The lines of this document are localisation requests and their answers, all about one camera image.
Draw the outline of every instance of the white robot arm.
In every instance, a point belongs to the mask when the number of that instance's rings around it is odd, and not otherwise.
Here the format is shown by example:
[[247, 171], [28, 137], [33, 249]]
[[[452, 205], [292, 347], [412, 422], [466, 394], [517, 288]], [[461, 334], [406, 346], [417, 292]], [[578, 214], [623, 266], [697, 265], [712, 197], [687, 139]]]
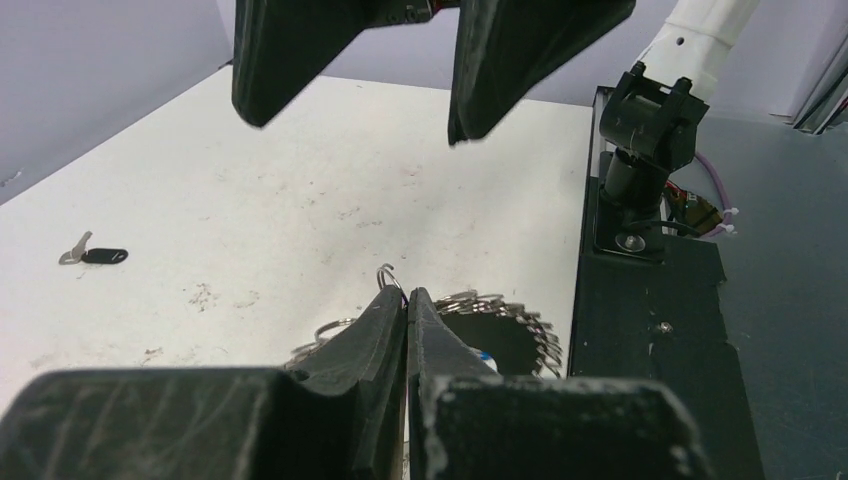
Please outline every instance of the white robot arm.
[[759, 0], [680, 0], [637, 61], [645, 76], [671, 87], [681, 77], [692, 81], [693, 97], [704, 102], [715, 92], [730, 49]]

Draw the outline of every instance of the key ring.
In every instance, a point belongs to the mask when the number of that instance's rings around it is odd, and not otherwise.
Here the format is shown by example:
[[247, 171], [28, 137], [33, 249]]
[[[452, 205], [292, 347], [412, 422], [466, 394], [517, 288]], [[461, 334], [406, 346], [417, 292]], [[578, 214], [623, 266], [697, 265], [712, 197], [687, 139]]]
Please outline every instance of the key ring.
[[[401, 291], [405, 307], [409, 305], [409, 300], [392, 270], [394, 270], [394, 267], [389, 263], [384, 263], [377, 269], [377, 286], [380, 290], [390, 283], [396, 286]], [[537, 367], [533, 374], [541, 376], [542, 370], [549, 370], [557, 378], [562, 376], [562, 356], [564, 352], [560, 347], [559, 337], [553, 333], [553, 325], [542, 322], [541, 314], [527, 311], [523, 303], [506, 302], [501, 294], [480, 295], [477, 290], [466, 290], [442, 297], [433, 304], [439, 315], [483, 313], [512, 318], [516, 323], [524, 325], [536, 341], [536, 352], [539, 357], [536, 359]], [[292, 352], [294, 357], [286, 363], [286, 366], [303, 360], [327, 343], [332, 337], [324, 336], [326, 332], [336, 328], [346, 328], [355, 321], [355, 318], [343, 318], [322, 325], [315, 331], [315, 341]]]
[[386, 285], [388, 285], [386, 283], [386, 277], [389, 277], [394, 286], [398, 287], [398, 290], [400, 290], [400, 298], [403, 299], [403, 306], [405, 307], [409, 305], [409, 299], [406, 298], [406, 293], [403, 292], [403, 287], [400, 286], [400, 282], [398, 282], [397, 278], [395, 278], [394, 274], [392, 274], [392, 270], [394, 269], [395, 267], [393, 267], [390, 263], [380, 265], [380, 268], [377, 269], [377, 288], [381, 291], [386, 288]]
[[346, 326], [350, 325], [351, 323], [353, 323], [355, 321], [356, 321], [355, 318], [347, 317], [347, 318], [342, 318], [341, 320], [335, 320], [333, 322], [321, 325], [320, 327], [318, 327], [318, 330], [315, 330], [315, 343], [320, 345], [320, 344], [329, 342], [330, 339], [333, 338], [333, 337], [322, 337], [321, 335], [326, 333], [326, 332], [329, 332], [330, 330], [332, 330], [334, 328], [346, 327]]

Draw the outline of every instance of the white wall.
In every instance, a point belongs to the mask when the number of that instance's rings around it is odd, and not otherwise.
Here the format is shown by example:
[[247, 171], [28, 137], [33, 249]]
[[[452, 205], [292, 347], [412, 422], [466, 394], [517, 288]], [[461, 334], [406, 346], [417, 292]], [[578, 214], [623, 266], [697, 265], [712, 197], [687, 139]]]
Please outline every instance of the white wall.
[[[217, 0], [233, 30], [235, 0]], [[595, 87], [615, 85], [648, 45], [677, 0], [638, 0], [633, 15], [530, 93], [591, 104]], [[792, 115], [823, 71], [826, 52], [844, 38], [846, 0], [761, 0], [711, 99], [714, 111]], [[457, 11], [426, 25], [364, 32], [326, 70], [332, 76], [450, 88]]]
[[231, 54], [214, 0], [0, 1], [0, 203]]

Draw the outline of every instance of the white table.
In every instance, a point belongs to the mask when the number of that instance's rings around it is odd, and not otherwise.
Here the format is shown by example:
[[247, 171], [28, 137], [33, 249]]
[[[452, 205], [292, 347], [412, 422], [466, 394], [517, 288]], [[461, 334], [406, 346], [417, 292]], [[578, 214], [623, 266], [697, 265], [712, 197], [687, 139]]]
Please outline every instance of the white table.
[[[567, 343], [589, 108], [524, 101], [451, 149], [447, 91], [322, 77], [257, 131], [230, 76], [0, 207], [0, 411], [52, 369], [280, 365], [384, 262], [434, 298], [504, 293]], [[86, 230], [129, 258], [58, 265]]]

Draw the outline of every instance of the bolt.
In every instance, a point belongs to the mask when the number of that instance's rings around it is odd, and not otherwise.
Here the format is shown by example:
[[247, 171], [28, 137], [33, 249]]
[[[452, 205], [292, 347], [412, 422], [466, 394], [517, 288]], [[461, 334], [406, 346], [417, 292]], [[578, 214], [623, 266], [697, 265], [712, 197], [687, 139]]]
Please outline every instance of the bolt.
[[625, 252], [638, 253], [645, 249], [645, 240], [634, 233], [619, 233], [615, 243]]
[[636, 247], [636, 242], [636, 236], [628, 235], [627, 238], [624, 240], [624, 246], [628, 250], [633, 250]]
[[418, 12], [415, 11], [415, 7], [412, 5], [406, 6], [406, 21], [407, 23], [415, 23], [418, 20]]

